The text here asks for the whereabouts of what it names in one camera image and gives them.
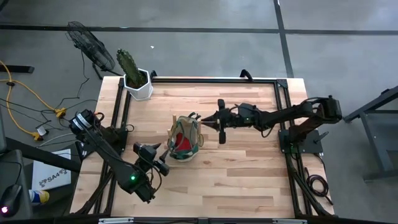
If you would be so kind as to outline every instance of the electric fan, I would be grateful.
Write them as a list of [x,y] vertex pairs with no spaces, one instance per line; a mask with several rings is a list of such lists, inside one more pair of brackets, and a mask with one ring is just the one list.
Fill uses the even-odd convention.
[[96,66],[104,72],[121,76],[112,71],[115,65],[114,60],[105,49],[104,43],[99,41],[83,24],[77,21],[68,22],[68,35],[75,47],[80,49],[93,62],[93,68],[100,80],[103,77],[98,72]]

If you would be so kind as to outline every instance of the concrete floor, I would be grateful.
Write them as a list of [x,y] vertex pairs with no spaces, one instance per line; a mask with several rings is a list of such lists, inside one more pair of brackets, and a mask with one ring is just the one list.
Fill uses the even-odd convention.
[[[280,0],[286,29],[398,30],[398,2],[394,0]],[[0,22],[61,25],[77,20],[86,26],[255,28],[277,29],[272,0],[12,0],[0,12]],[[95,32],[112,55],[123,47],[137,64],[161,76],[236,77],[242,68],[254,77],[287,77],[279,34],[222,34],[172,32]],[[309,96],[333,95],[347,115],[398,83],[396,35],[287,35],[294,77],[304,78]],[[37,90],[50,105],[75,96],[84,80],[80,52],[62,31],[0,30],[0,59],[8,64],[31,65],[32,75],[16,80]],[[96,99],[101,82],[86,58],[86,76],[80,100]],[[0,88],[5,98],[7,88]],[[17,86],[11,101],[46,109]],[[88,108],[77,106],[68,112]],[[39,114],[20,109],[38,119]],[[15,114],[30,130],[38,122]],[[36,145],[8,119],[6,134]],[[398,222],[398,180],[365,184],[364,174],[377,171],[362,124],[324,125],[326,174],[340,217]],[[64,132],[53,130],[50,137]],[[48,147],[55,150],[57,146]]]

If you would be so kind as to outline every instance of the wooden table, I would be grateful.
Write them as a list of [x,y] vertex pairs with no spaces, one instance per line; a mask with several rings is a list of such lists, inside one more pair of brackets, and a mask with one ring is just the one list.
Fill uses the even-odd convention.
[[[292,104],[307,98],[301,78],[287,79]],[[105,114],[103,126],[109,126],[118,89],[119,77],[104,77],[99,93],[97,112]],[[227,83],[154,83],[149,101],[131,100],[127,123],[135,126],[129,134],[122,156],[134,162],[132,151],[135,142],[163,145],[167,130],[172,125],[172,115],[188,115],[195,111],[207,117],[217,109],[217,99],[225,100],[227,107],[242,102],[257,105],[261,110],[275,111],[275,94],[272,85]],[[121,102],[126,96],[125,90]],[[123,103],[119,110],[120,124]],[[116,186],[112,216],[114,217],[238,217],[282,218],[294,217],[289,180],[284,155],[280,152],[275,126],[267,138],[253,128],[227,129],[227,142],[218,144],[218,133],[202,126],[204,146],[198,155],[181,163],[168,157],[170,174],[150,204],[142,202],[136,194],[129,195]],[[89,199],[100,179],[103,160],[97,153],[83,161],[73,198],[71,212],[77,211]],[[304,166],[311,174],[325,177],[318,158],[303,154]],[[103,205],[108,188],[105,189]],[[302,192],[298,190],[300,208],[304,211]],[[325,198],[317,198],[324,208],[333,213]]]

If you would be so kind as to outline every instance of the white planter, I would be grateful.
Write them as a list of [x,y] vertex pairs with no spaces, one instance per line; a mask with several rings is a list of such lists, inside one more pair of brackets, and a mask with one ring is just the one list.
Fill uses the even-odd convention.
[[138,88],[138,89],[131,88],[126,85],[126,75],[124,75],[123,76],[124,87],[130,92],[131,96],[135,100],[137,100],[137,101],[149,100],[150,96],[152,95],[152,92],[154,91],[154,87],[152,86],[152,83],[150,82],[149,72],[145,71],[143,69],[139,69],[139,68],[138,68],[138,70],[145,72],[147,74],[148,82],[145,85],[143,85],[141,88]]

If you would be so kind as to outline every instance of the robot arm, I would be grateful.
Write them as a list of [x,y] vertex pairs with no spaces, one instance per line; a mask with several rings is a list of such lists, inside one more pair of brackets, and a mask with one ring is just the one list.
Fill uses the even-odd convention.
[[218,100],[218,111],[202,120],[202,123],[220,132],[220,144],[226,141],[224,128],[240,128],[253,126],[263,132],[273,128],[275,124],[292,119],[308,118],[300,125],[289,128],[292,142],[305,139],[306,135],[322,124],[334,124],[342,119],[340,103],[331,96],[328,98],[310,98],[299,105],[293,105],[279,111],[267,112],[259,110],[255,105],[241,103],[231,109],[225,108],[224,100]]
[[169,167],[162,157],[155,161],[156,149],[160,144],[154,146],[141,145],[136,142],[133,151],[139,156],[134,164],[124,161],[118,152],[120,142],[119,136],[113,127],[104,128],[101,126],[101,119],[88,110],[77,114],[70,122],[71,131],[76,138],[85,144],[92,145],[95,151],[106,161],[113,170],[120,188],[129,194],[136,193],[143,202],[150,202],[156,193],[151,186],[147,172],[155,169],[159,175],[169,174]]

